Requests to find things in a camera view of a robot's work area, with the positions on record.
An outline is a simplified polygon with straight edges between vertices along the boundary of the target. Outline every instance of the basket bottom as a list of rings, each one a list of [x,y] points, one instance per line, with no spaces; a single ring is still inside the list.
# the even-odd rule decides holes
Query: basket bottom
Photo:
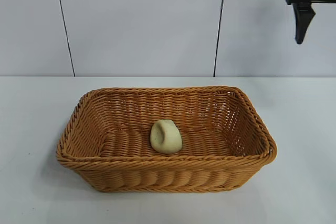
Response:
[[[150,145],[150,129],[108,131],[100,148],[100,157],[151,156],[230,156],[232,155],[223,133],[217,129],[194,127],[180,129],[182,149],[175,154],[161,154]]]
[[[105,189],[101,189],[101,190],[97,190],[100,191],[102,193],[117,193],[117,192],[132,192],[132,191],[138,191],[138,192],[154,192],[154,193],[217,193],[220,191],[231,191],[234,189],[237,189],[241,187],[241,185],[239,186],[235,186],[235,187],[231,187],[231,188],[225,188],[224,186],[222,187],[191,187],[191,186],[184,186],[184,187],[161,187],[161,186],[151,186],[151,187],[123,187],[123,188],[119,188],[119,189],[112,189],[112,188],[105,188]]]

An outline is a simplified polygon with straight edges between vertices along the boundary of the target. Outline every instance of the basket rim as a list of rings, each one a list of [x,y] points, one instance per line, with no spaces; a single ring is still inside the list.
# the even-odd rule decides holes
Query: basket rim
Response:
[[[258,126],[258,132],[263,136],[265,151],[260,155],[246,155],[246,156],[152,156],[152,157],[74,157],[67,152],[67,144],[70,141],[69,134],[75,128],[77,118],[81,113],[88,101],[92,98],[100,96],[105,92],[119,92],[119,93],[200,93],[218,92],[218,91],[232,91],[235,92],[245,108],[248,108],[249,117],[254,120]],[[220,169],[220,168],[234,168],[234,167],[251,167],[251,166],[264,166],[271,163],[277,155],[277,146],[273,138],[268,133],[266,126],[257,114],[250,100],[247,98],[241,89],[229,86],[205,86],[205,87],[186,87],[186,88],[101,88],[89,91],[83,95],[67,124],[62,136],[59,140],[56,149],[56,157],[58,162],[70,169],[75,170],[106,170],[106,169],[173,169],[178,170],[176,167],[178,162],[183,162],[181,169]]]

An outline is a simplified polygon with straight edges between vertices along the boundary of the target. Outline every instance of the wicker basket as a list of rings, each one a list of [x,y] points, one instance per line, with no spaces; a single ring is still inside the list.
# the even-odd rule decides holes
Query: wicker basket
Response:
[[[183,148],[157,153],[158,119],[179,128]],[[206,192],[240,187],[274,160],[277,147],[238,88],[107,88],[84,95],[57,159],[98,191]]]

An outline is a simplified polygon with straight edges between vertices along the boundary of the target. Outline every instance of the white tabletop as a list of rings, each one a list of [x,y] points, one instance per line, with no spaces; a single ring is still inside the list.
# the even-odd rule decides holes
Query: white tabletop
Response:
[[[227,85],[251,99],[278,157],[243,187],[205,194],[94,191],[55,146],[101,87]],[[336,223],[336,79],[0,78],[0,223]]]

